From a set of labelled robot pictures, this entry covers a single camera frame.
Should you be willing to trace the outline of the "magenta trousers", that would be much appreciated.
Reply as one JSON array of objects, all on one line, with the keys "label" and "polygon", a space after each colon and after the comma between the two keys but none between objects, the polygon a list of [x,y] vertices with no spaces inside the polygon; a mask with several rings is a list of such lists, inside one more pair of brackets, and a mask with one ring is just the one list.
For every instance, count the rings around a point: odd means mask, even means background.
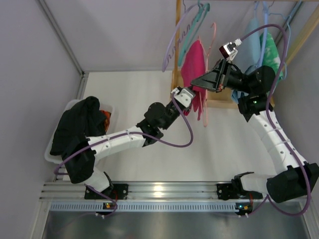
[{"label": "magenta trousers", "polygon": [[[181,68],[181,77],[183,79],[183,86],[191,86],[191,81],[202,76],[206,72],[204,49],[200,40],[196,40],[186,54],[184,64]],[[206,99],[206,90],[200,87],[193,87],[195,97],[192,101],[191,108],[197,112],[197,120],[201,119],[203,114],[203,105]]]}]

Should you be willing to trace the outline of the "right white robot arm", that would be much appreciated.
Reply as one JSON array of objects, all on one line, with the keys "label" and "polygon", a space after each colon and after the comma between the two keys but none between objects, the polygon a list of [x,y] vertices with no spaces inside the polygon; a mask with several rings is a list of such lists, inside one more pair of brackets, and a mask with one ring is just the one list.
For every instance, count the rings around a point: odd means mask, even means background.
[{"label": "right white robot arm", "polygon": [[272,105],[266,104],[275,76],[269,66],[243,74],[237,66],[222,59],[211,71],[192,80],[191,85],[217,93],[225,88],[247,93],[238,100],[239,112],[262,141],[276,175],[247,172],[236,175],[232,181],[239,188],[239,194],[268,194],[276,203],[282,203],[311,192],[319,178],[319,166],[309,164],[298,153],[280,127]]}]

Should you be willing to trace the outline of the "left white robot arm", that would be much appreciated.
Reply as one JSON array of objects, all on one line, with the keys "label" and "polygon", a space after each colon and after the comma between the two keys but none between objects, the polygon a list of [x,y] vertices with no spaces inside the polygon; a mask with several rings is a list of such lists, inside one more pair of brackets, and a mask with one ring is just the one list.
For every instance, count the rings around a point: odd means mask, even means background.
[{"label": "left white robot arm", "polygon": [[114,186],[106,172],[97,168],[100,160],[131,148],[142,148],[160,142],[172,147],[185,148],[186,144],[164,141],[167,130],[183,112],[189,110],[195,91],[193,87],[177,87],[171,92],[167,105],[155,102],[148,107],[144,119],[135,126],[109,135],[78,136],[63,153],[62,165],[72,184],[83,183],[91,191],[109,195]]}]

